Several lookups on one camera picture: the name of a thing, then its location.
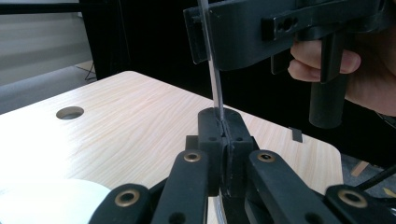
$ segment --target metal blade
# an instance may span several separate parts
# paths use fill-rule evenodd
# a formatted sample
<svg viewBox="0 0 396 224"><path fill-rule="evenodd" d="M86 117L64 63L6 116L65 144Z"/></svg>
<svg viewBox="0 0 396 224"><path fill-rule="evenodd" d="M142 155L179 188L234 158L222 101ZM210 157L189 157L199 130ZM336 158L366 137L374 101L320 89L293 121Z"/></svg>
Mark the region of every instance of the metal blade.
<svg viewBox="0 0 396 224"><path fill-rule="evenodd" d="M198 0L198 6L200 8L202 28L204 30L204 39L205 39L205 46L207 53L207 61L209 64L210 82L212 85L214 107L216 109L216 114L218 115L218 118L221 121L223 121L224 108L223 108L223 100L221 93L220 75L219 75L219 69L216 67L216 64L213 62L213 52L211 46L212 41L211 41L210 27L208 26L209 3L207 2L207 0Z"/></svg>

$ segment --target gray floor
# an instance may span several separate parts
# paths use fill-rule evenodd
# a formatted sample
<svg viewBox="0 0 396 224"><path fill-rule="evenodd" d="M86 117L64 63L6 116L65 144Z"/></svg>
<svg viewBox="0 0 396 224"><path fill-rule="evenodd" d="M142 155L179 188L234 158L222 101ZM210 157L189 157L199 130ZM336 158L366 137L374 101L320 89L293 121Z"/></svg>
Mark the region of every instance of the gray floor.
<svg viewBox="0 0 396 224"><path fill-rule="evenodd" d="M86 80L87 75L93 79ZM0 86L0 114L45 100L51 96L73 90L95 81L95 74L76 66L67 67L38 77ZM342 155L344 182L357 186L363 181L380 173L383 169L369 165L358 177L351 175L351 170L359 162L355 158ZM384 189L396 193L396 175L389 177L366 192L375 197L390 197Z"/></svg>

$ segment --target light wood tabletop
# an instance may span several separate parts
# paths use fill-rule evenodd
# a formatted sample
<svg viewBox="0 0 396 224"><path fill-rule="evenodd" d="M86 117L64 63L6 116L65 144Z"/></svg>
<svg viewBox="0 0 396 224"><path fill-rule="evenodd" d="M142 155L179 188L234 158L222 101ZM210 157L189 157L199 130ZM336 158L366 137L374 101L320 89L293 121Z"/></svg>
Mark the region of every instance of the light wood tabletop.
<svg viewBox="0 0 396 224"><path fill-rule="evenodd" d="M69 106L84 113L57 118ZM168 177L186 135L198 132L198 112L211 106L210 99L135 72L102 79L0 116L0 180L151 188ZM259 147L282 156L311 189L324 193L343 183L335 147L307 135L293 141L291 129L239 112ZM208 222L216 222L213 212Z"/></svg>

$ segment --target finger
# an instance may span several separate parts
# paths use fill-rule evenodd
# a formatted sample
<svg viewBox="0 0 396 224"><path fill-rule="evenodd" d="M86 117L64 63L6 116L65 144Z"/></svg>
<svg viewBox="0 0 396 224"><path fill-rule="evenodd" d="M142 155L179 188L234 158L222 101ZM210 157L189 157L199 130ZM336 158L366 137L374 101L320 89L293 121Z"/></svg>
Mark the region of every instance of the finger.
<svg viewBox="0 0 396 224"><path fill-rule="evenodd" d="M290 62L288 71L290 75L301 81L319 82L320 81L320 70L298 60L292 60Z"/></svg>
<svg viewBox="0 0 396 224"><path fill-rule="evenodd" d="M313 68L320 68L321 41L294 42L290 53L297 61Z"/></svg>
<svg viewBox="0 0 396 224"><path fill-rule="evenodd" d="M297 61L305 63L310 67L320 69L321 41L314 40L295 42L290 49L290 53ZM343 51L340 73L353 73L359 68L360 65L361 57L359 54L350 50Z"/></svg>
<svg viewBox="0 0 396 224"><path fill-rule="evenodd" d="M361 56L353 51L344 50L341 58L341 74L350 74L361 66Z"/></svg>

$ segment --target black handle grip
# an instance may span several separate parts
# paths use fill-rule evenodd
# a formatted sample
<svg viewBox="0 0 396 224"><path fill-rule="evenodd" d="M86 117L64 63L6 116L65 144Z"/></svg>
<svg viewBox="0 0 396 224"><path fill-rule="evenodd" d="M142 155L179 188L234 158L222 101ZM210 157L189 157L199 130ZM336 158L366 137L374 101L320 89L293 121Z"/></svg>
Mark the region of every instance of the black handle grip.
<svg viewBox="0 0 396 224"><path fill-rule="evenodd" d="M338 127L342 123L346 89L347 76L312 83L309 122L322 129Z"/></svg>
<svg viewBox="0 0 396 224"><path fill-rule="evenodd" d="M320 83L311 85L309 111L309 122L322 129L342 123L347 76L340 76L339 72L345 40L346 34L341 30L322 38Z"/></svg>

